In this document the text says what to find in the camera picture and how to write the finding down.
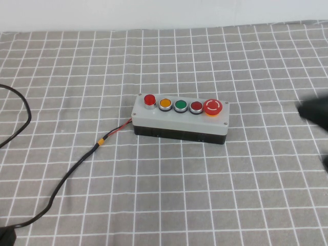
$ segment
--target white wall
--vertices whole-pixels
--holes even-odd
[[[171,29],[306,19],[328,19],[328,1],[0,1],[0,31]]]

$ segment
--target yellow indicator light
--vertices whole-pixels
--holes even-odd
[[[162,99],[159,104],[162,107],[166,108],[166,107],[169,107],[172,103],[171,103],[171,100],[165,98],[165,99]]]

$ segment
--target indicator light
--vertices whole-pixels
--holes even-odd
[[[192,114],[201,114],[203,112],[203,104],[198,101],[194,101],[190,104],[189,108]]]
[[[154,109],[156,107],[156,98],[152,94],[148,94],[144,97],[145,108],[146,109]]]
[[[159,102],[158,107],[160,110],[162,110],[164,112],[170,111],[172,109],[172,102],[171,102],[171,100],[164,98]]]
[[[185,111],[187,111],[187,109],[188,105],[184,100],[176,101],[174,104],[174,110],[177,113],[184,113]]]

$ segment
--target gray grid fabric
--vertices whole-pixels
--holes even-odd
[[[295,109],[328,91],[327,37],[326,24],[0,34],[0,83],[33,114],[0,150],[0,226],[40,211],[136,94],[162,93],[229,101],[226,144],[137,137],[129,125],[16,245],[327,245],[327,135]],[[1,141],[26,112],[0,98]]]

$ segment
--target red indicator light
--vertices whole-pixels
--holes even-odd
[[[203,112],[203,104],[198,101],[194,101],[190,104],[189,108],[192,114],[201,114]]]
[[[147,106],[152,106],[152,105],[155,105],[156,104],[156,98],[152,94],[146,95],[145,98],[144,98],[144,100],[145,100],[145,104]]]

